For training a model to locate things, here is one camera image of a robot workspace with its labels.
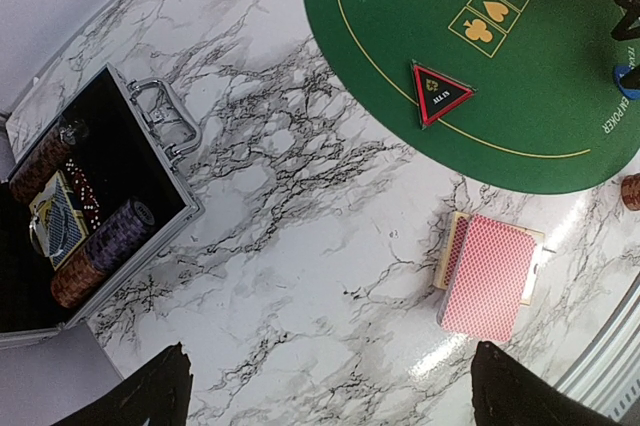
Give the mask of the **triangular all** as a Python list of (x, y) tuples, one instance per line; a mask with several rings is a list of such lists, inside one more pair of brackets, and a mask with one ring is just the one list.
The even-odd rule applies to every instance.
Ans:
[(473, 98), (477, 90), (444, 73), (413, 60), (411, 75), (423, 129)]

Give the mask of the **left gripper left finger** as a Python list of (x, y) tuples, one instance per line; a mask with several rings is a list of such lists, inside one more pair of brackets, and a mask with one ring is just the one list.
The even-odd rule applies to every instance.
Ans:
[(170, 345), (102, 398), (60, 425), (184, 425), (193, 385), (182, 345)]

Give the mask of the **orange poker chip stack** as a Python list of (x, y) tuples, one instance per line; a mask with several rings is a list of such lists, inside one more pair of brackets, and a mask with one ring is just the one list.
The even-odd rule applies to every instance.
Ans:
[(628, 175), (621, 182), (622, 202), (630, 211), (640, 210), (640, 174)]

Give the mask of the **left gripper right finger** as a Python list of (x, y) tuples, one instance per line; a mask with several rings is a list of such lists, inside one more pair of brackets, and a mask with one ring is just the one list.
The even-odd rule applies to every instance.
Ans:
[(471, 379), (477, 425), (615, 423), (560, 393), (489, 341), (481, 341), (476, 347)]

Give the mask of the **blue small blind button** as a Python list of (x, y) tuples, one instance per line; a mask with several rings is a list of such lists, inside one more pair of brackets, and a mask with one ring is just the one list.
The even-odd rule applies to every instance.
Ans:
[(629, 100), (640, 99), (640, 66), (616, 65), (613, 70), (613, 77), (624, 97)]

